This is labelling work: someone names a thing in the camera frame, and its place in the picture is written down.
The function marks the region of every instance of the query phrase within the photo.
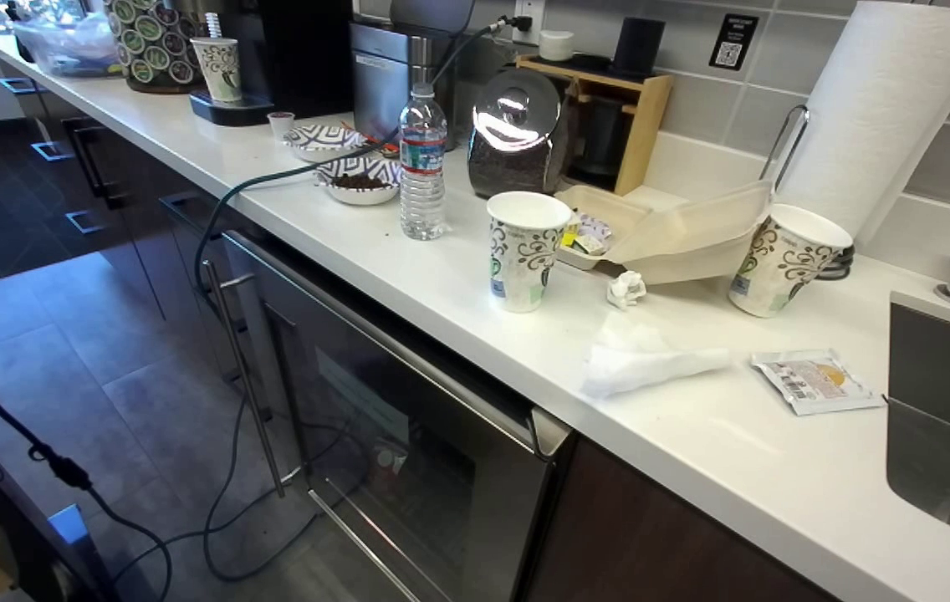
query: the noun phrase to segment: white bowl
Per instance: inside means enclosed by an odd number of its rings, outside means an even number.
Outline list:
[[[297,137],[288,137],[288,149],[303,165],[323,165],[364,149],[364,137],[342,123],[311,123]]]
[[[382,156],[330,161],[316,170],[316,180],[338,203],[355,208],[389,203],[401,192],[398,165]]]

